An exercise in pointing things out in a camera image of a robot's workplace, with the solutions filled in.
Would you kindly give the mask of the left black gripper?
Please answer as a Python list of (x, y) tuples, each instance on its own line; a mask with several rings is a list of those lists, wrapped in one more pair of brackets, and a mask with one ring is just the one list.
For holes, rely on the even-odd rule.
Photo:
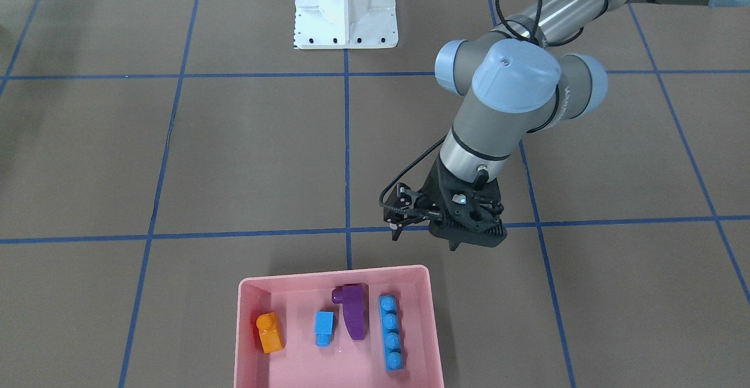
[(479, 170), (465, 182), (440, 158), (418, 190), (393, 180), (382, 191), (382, 209), (392, 241), (398, 241), (407, 226), (421, 222), (428, 222), (432, 236), (447, 240), (450, 251), (461, 244), (496, 247), (508, 236), (497, 180), (490, 181), (489, 174)]

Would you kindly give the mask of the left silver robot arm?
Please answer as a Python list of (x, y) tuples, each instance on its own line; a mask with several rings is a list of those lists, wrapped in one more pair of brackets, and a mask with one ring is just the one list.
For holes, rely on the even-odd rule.
[(409, 225), (428, 222), (452, 251), (461, 244), (496, 247), (507, 236), (498, 176), (523, 137), (595, 110), (608, 91), (603, 65), (589, 55), (557, 59), (585, 25), (630, 3), (747, 6), (748, 0), (536, 0), (523, 12), (499, 14), (476, 40), (446, 43), (435, 60), (437, 83), (462, 97), (420, 189), (397, 176), (379, 196), (397, 241)]

